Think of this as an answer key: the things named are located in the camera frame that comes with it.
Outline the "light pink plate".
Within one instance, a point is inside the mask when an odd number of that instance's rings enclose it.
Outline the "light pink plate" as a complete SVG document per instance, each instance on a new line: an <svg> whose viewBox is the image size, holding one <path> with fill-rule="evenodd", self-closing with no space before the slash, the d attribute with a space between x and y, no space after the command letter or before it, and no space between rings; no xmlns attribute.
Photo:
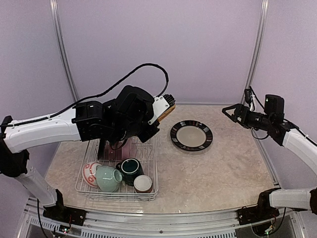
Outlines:
<svg viewBox="0 0 317 238"><path fill-rule="evenodd" d="M131 158L131 139L129 138L125 145L121 148L121 158L122 160Z"/></svg>

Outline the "yellow polka dot plate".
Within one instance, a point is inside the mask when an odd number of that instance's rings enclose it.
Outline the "yellow polka dot plate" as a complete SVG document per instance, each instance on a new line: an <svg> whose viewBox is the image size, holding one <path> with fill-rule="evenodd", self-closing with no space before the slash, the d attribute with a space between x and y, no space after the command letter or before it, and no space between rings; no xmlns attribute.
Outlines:
<svg viewBox="0 0 317 238"><path fill-rule="evenodd" d="M157 119L158 122L161 122L164 118L166 118L174 109L176 105L173 105L169 107L167 110L165 110Z"/></svg>

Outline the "black striped rim plate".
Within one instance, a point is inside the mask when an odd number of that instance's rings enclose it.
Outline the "black striped rim plate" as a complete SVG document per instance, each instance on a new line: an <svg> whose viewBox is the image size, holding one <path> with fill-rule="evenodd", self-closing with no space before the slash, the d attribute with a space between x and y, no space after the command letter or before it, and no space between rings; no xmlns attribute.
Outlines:
<svg viewBox="0 0 317 238"><path fill-rule="evenodd" d="M172 143L185 151L198 152L207 149L213 142L211 129L196 120L183 120L170 130Z"/></svg>

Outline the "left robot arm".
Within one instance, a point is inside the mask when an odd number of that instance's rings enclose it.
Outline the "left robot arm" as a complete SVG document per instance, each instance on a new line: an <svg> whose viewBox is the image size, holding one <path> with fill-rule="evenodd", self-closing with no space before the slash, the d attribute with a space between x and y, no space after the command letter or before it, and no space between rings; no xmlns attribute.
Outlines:
<svg viewBox="0 0 317 238"><path fill-rule="evenodd" d="M19 178L52 215L63 221L69 209L61 203L57 190L28 165L29 148L62 141L100 139L115 144L132 136L146 142L158 132L158 117L168 107L164 97L125 86L116 99L106 103L87 101L71 106L58 116L33 122L6 117L1 124L0 171Z"/></svg>

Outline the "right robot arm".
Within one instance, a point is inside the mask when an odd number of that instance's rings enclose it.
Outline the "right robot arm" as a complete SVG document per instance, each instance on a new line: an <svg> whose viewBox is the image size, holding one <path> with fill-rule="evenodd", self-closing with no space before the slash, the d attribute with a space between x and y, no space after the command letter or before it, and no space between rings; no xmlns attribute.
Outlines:
<svg viewBox="0 0 317 238"><path fill-rule="evenodd" d="M267 94L264 112L251 111L250 107L235 104L222 109L228 118L246 129L263 130L279 146L301 159L314 173L317 172L317 143L301 132L298 126L284 118L284 99ZM259 195L260 204L253 209L258 220L264 220L273 208L286 207L310 210L317 213L317 189L277 189Z"/></svg>

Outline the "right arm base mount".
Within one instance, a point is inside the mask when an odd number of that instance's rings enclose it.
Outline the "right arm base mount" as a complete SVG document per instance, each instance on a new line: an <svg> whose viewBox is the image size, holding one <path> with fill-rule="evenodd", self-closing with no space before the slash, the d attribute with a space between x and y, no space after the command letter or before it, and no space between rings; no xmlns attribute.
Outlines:
<svg viewBox="0 0 317 238"><path fill-rule="evenodd" d="M276 218L279 216L277 208L260 209L258 206L242 207L237 210L239 225L257 223L260 221Z"/></svg>

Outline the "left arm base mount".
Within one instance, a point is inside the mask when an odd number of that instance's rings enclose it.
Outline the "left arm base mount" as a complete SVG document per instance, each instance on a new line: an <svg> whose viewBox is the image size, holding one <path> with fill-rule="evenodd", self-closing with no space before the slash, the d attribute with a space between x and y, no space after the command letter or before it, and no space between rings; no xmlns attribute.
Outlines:
<svg viewBox="0 0 317 238"><path fill-rule="evenodd" d="M43 216L71 225L83 226L87 211L67 206L44 207Z"/></svg>

